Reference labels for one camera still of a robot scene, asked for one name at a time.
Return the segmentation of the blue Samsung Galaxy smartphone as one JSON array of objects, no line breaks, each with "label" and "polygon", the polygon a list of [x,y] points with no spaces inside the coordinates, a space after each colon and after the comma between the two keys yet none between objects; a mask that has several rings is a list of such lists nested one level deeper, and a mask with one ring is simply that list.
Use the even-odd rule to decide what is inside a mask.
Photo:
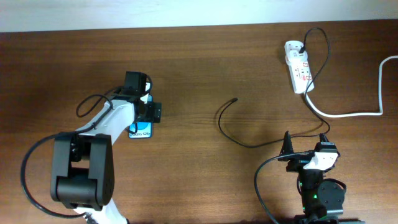
[{"label": "blue Samsung Galaxy smartphone", "polygon": [[129,134],[130,139],[149,139],[152,137],[152,123],[138,122],[137,126],[133,124],[129,127],[130,131],[135,131],[134,134]]}]

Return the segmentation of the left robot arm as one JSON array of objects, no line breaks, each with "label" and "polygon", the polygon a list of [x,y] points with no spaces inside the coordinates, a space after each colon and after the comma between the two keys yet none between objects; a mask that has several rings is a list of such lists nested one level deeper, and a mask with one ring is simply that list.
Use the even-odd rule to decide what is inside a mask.
[{"label": "left robot arm", "polygon": [[158,123],[161,105],[142,90],[121,87],[103,95],[103,108],[86,125],[55,138],[50,194],[87,223],[128,223],[113,200],[113,145],[139,123]]}]

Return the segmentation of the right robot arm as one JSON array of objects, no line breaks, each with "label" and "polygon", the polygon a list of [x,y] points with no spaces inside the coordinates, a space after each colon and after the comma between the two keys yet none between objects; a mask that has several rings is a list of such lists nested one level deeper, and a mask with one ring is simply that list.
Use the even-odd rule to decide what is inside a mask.
[{"label": "right robot arm", "polygon": [[314,149],[298,153],[294,152],[291,139],[289,132],[286,132],[278,160],[287,162],[287,172],[298,173],[297,188],[302,199],[303,215],[295,216],[294,222],[363,223],[358,219],[339,219],[343,214],[346,184],[325,178],[340,157],[336,145],[321,134]]}]

